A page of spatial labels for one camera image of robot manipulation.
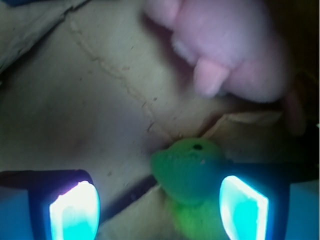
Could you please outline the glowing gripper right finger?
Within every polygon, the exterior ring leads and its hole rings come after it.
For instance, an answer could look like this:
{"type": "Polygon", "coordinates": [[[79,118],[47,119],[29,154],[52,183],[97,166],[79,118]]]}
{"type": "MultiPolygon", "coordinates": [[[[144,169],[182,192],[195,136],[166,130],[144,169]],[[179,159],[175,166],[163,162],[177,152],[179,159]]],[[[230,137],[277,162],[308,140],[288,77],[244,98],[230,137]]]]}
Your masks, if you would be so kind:
{"type": "Polygon", "coordinates": [[[318,240],[320,170],[311,163],[235,163],[219,191],[231,240],[318,240]]]}

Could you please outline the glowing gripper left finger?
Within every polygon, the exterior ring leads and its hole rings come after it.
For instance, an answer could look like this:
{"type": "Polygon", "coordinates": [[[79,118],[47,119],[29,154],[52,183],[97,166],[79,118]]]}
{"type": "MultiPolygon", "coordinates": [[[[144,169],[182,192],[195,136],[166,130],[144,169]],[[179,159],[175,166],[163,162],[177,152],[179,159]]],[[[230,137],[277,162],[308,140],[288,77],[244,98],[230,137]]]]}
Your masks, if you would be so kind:
{"type": "Polygon", "coordinates": [[[0,173],[2,240],[93,240],[99,221],[100,197],[85,170],[0,173]]]}

